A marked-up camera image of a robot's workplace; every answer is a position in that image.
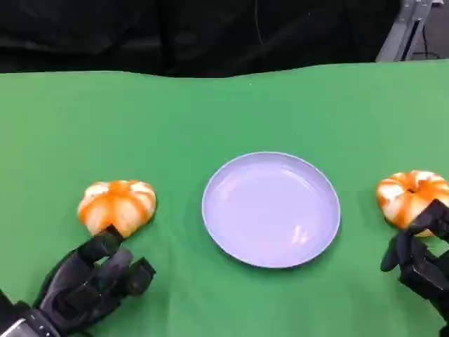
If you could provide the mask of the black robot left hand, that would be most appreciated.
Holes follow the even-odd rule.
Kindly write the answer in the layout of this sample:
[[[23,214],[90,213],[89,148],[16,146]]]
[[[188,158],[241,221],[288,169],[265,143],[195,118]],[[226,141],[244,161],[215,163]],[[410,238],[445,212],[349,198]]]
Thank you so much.
[[[141,296],[156,270],[133,260],[124,237],[110,225],[71,250],[47,274],[34,307],[61,336],[84,333],[112,314],[129,296]]]

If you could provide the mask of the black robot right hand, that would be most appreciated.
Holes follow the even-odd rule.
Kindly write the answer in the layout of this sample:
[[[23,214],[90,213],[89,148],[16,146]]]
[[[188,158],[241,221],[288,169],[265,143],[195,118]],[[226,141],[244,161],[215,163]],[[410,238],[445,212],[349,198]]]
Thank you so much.
[[[429,230],[448,241],[448,207],[433,200],[410,225],[394,236],[382,258],[380,269],[400,268],[399,282],[429,301],[448,321],[448,252],[435,256],[416,235]]]

